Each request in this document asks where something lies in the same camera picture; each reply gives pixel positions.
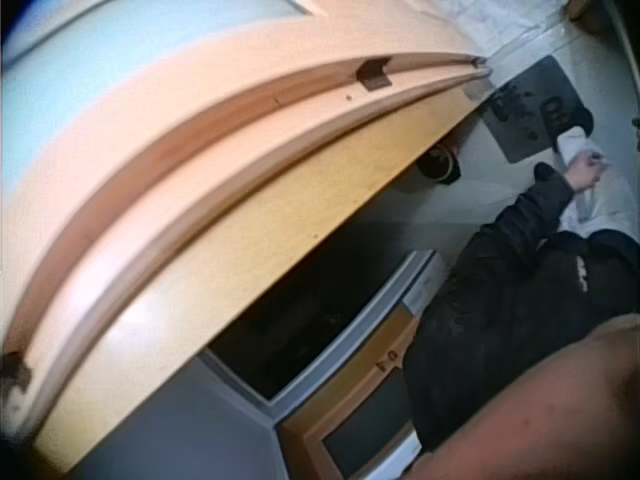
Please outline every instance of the mat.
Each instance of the mat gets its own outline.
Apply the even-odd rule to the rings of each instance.
[[[574,126],[593,131],[593,115],[551,55],[500,87],[480,115],[509,163],[555,149],[558,135]]]

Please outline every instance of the jacket sleeve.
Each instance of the jacket sleeve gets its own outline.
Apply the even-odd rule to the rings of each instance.
[[[472,237],[425,310],[403,361],[414,425],[425,449],[437,448],[499,391],[487,374],[512,320],[505,304],[572,197],[557,173],[536,182]]]
[[[456,262],[459,274],[489,269],[504,275],[526,274],[533,267],[541,240],[558,228],[573,189],[559,173],[538,181],[493,223],[483,225]]]

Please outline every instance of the gray wall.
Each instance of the gray wall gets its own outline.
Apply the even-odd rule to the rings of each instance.
[[[193,360],[107,436],[70,477],[286,478],[273,430],[243,408],[241,399],[221,388],[202,362]]]

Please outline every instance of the hand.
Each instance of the hand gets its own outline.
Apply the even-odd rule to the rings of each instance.
[[[581,152],[569,164],[564,174],[574,192],[582,192],[592,188],[600,181],[605,166],[601,156],[594,152]]]

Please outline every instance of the tiled floor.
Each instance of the tiled floor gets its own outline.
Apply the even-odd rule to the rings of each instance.
[[[515,43],[490,60],[494,84],[552,54],[594,115],[592,138],[633,179],[637,194],[638,156],[631,119],[638,115],[638,103],[613,32],[587,34],[558,19],[556,25]],[[436,248],[453,261],[479,225],[491,221],[532,183],[537,162],[560,165],[551,149],[509,164],[475,114],[454,134],[460,144],[462,178],[450,186],[434,186],[413,168],[365,209],[360,216],[363,226],[380,233],[400,231],[408,247]]]

